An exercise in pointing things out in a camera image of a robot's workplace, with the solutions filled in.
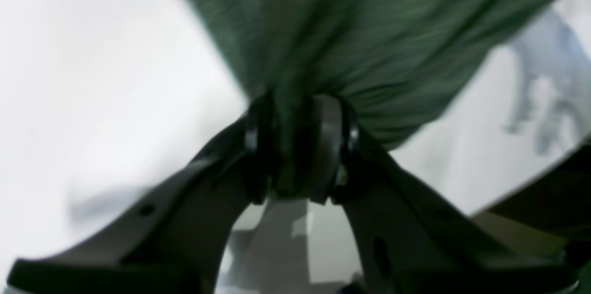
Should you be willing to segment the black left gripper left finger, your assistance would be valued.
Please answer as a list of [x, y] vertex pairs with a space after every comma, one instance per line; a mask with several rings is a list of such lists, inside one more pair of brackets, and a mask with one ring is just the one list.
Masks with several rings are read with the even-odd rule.
[[272, 98], [262, 96], [179, 172], [88, 239], [18, 259], [7, 279], [26, 294], [213, 294], [232, 227], [265, 199]]

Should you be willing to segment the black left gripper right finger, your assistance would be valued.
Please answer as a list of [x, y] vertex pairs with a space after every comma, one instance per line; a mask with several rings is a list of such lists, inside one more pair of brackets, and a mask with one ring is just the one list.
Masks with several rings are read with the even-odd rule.
[[310, 103], [310, 201], [346, 214], [362, 275], [340, 294], [563, 294], [578, 273], [503, 246], [406, 172], [340, 99]]

